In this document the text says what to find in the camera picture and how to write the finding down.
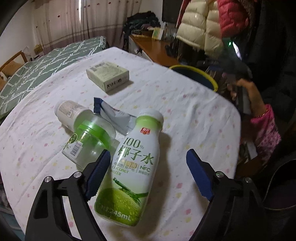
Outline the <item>person right hand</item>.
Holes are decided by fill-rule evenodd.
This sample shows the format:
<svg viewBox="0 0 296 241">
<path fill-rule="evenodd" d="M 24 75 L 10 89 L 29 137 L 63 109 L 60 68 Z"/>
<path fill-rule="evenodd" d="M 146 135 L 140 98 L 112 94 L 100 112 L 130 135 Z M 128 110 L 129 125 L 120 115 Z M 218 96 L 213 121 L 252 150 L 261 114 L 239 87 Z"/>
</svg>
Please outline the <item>person right hand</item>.
<svg viewBox="0 0 296 241">
<path fill-rule="evenodd" d="M 223 74 L 225 83 L 222 87 L 222 96 L 231 101 L 240 114 L 259 117 L 267 112 L 259 90 L 252 81 L 237 78 L 233 74 Z"/>
</svg>

